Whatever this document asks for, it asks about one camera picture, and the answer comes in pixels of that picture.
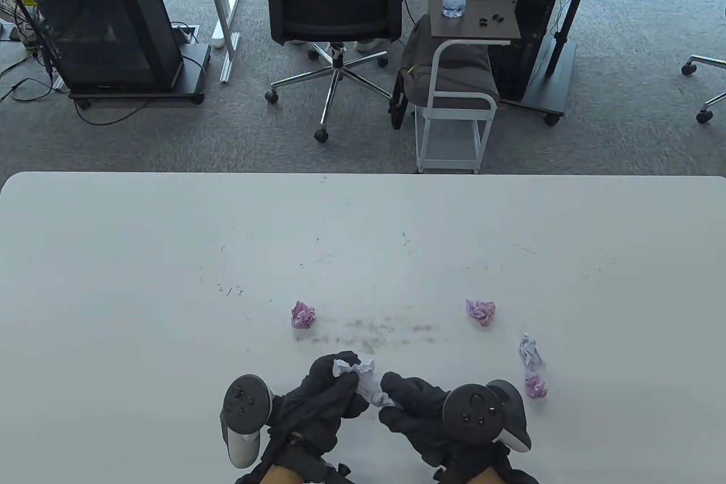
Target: vr controller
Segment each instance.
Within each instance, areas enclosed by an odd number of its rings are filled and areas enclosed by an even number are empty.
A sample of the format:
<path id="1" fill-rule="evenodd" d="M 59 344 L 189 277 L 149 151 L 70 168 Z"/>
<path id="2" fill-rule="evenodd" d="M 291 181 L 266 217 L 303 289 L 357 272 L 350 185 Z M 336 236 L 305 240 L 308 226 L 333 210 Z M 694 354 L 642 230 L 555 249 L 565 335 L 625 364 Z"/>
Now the vr controller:
<path id="1" fill-rule="evenodd" d="M 248 468 L 256 461 L 260 431 L 274 423 L 280 399 L 254 374 L 237 378 L 227 389 L 220 420 L 229 461 L 236 468 Z M 529 452 L 532 446 L 522 396 L 505 380 L 459 386 L 446 397 L 441 416 L 451 436 L 467 445 L 499 441 L 517 452 Z M 424 461 L 432 466 L 441 463 L 433 458 Z"/>

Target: desk foot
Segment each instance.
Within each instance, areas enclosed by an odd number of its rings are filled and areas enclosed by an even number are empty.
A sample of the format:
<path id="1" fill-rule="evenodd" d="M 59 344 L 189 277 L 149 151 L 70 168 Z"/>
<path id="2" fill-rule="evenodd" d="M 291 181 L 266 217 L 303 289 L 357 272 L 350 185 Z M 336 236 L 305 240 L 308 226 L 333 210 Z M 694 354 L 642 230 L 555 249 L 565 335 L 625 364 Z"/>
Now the desk foot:
<path id="1" fill-rule="evenodd" d="M 565 43 L 555 73 L 549 77 L 545 74 L 545 71 L 555 48 L 555 40 L 550 38 L 549 43 L 542 44 L 542 46 L 545 45 L 547 45 L 547 53 L 529 79 L 524 97 L 518 102 L 504 99 L 502 101 L 527 110 L 542 111 L 542 113 L 547 114 L 544 117 L 544 122 L 554 127 L 560 117 L 565 114 L 577 44 L 572 41 Z"/>

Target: grey carpet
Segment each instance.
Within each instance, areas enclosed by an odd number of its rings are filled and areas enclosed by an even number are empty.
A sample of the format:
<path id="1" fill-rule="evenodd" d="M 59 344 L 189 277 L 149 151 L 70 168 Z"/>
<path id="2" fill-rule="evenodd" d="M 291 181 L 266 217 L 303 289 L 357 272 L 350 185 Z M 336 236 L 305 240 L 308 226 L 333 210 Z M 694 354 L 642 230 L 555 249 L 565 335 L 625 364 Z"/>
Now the grey carpet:
<path id="1" fill-rule="evenodd" d="M 172 20 L 201 25 L 210 38 L 212 0 L 164 0 Z M 414 16 L 425 2 L 409 0 Z M 583 0 L 571 32 L 578 57 L 566 117 L 549 128 L 542 115 L 503 108 L 495 119 L 482 172 L 490 174 L 724 175 L 726 103 L 708 125 L 695 122 L 700 104 L 726 89 L 726 73 L 699 67 L 685 78 L 690 53 L 726 56 L 724 0 Z M 406 27 L 411 23 L 404 12 Z M 383 98 L 341 83 L 329 123 L 330 140 L 313 140 L 327 81 L 280 90 L 270 106 L 267 84 L 311 69 L 304 47 L 269 38 L 266 0 L 241 0 L 234 28 L 240 54 L 228 85 L 218 81 L 220 51 L 210 64 L 202 106 L 152 106 L 122 123 L 83 123 L 71 100 L 51 95 L 36 103 L 0 104 L 0 184 L 23 170 L 161 172 L 413 172 L 412 123 L 392 131 Z M 391 64 L 360 74 L 392 88 L 402 51 Z M 0 69 L 18 58 L 0 43 Z M 25 64 L 0 80 L 0 93 L 25 76 Z M 94 107 L 107 121 L 128 110 Z"/>

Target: pink tissue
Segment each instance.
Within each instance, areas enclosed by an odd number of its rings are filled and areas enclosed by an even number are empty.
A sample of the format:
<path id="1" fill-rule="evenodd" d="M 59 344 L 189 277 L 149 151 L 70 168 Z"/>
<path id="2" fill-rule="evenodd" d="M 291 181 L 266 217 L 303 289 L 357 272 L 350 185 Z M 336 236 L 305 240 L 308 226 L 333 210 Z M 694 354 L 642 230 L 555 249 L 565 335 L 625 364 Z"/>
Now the pink tissue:
<path id="1" fill-rule="evenodd" d="M 547 388 L 545 388 L 545 381 L 536 372 L 527 374 L 524 380 L 524 386 L 527 388 L 527 395 L 533 399 L 542 398 L 547 395 Z"/>
<path id="2" fill-rule="evenodd" d="M 293 317 L 290 319 L 290 323 L 293 324 L 295 329 L 310 329 L 313 321 L 315 321 L 315 309 L 299 300 L 296 302 L 292 313 Z"/>
<path id="3" fill-rule="evenodd" d="M 477 300 L 472 302 L 469 299 L 466 301 L 466 311 L 475 320 L 482 324 L 482 327 L 489 327 L 492 324 L 492 320 L 495 318 L 495 310 L 497 307 L 493 302 L 482 302 Z"/>

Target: chrome chair base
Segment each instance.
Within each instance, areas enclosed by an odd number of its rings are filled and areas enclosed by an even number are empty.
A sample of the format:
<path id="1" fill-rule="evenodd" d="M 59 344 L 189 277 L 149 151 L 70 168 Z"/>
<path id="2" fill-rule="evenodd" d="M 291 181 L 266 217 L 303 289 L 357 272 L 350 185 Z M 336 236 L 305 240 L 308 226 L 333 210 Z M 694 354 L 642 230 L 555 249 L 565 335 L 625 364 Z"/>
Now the chrome chair base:
<path id="1" fill-rule="evenodd" d="M 685 76 L 689 76 L 690 74 L 695 72 L 697 65 L 694 63 L 708 64 L 709 66 L 715 66 L 716 68 L 726 69 L 726 61 L 720 58 L 691 55 L 688 57 L 688 61 L 683 66 L 681 66 L 681 73 Z M 699 123 L 708 123 L 708 121 L 713 119 L 714 116 L 713 111 L 710 111 L 708 108 L 710 108 L 714 104 L 719 103 L 721 100 L 724 100 L 724 98 L 726 98 L 726 92 L 722 92 L 721 94 L 716 95 L 713 98 L 709 98 L 708 100 L 703 102 L 700 111 L 698 111 L 698 114 L 695 116 L 695 120 Z"/>
<path id="2" fill-rule="evenodd" d="M 365 64 L 370 61 L 378 61 L 378 66 L 384 67 L 389 63 L 389 54 L 387 51 L 381 51 L 380 53 L 373 53 L 372 55 L 361 56 L 350 60 L 343 59 L 343 53 L 345 53 L 345 46 L 342 43 L 331 43 L 330 51 L 332 55 L 328 54 L 326 50 L 317 45 L 317 43 L 311 43 L 311 50 L 308 51 L 308 56 L 311 59 L 316 59 L 319 56 L 324 59 L 327 66 L 319 70 L 308 71 L 304 74 L 299 74 L 292 77 L 286 77 L 280 81 L 273 82 L 270 84 L 270 90 L 265 93 L 265 100 L 274 104 L 277 103 L 278 95 L 277 89 L 279 87 L 285 87 L 286 85 L 293 85 L 303 81 L 310 81 L 312 79 L 319 79 L 320 77 L 332 76 L 330 80 L 330 88 L 327 90 L 327 97 L 325 98 L 325 105 L 322 110 L 322 117 L 320 119 L 320 128 L 315 132 L 315 139 L 321 144 L 327 141 L 327 116 L 330 112 L 330 105 L 332 104 L 332 98 L 335 96 L 335 89 L 337 84 L 344 78 L 348 78 L 359 85 L 366 87 L 366 89 L 373 90 L 384 98 L 391 100 L 391 94 L 386 90 L 378 87 L 378 85 L 371 83 L 365 77 L 360 77 L 351 70 L 358 64 Z"/>

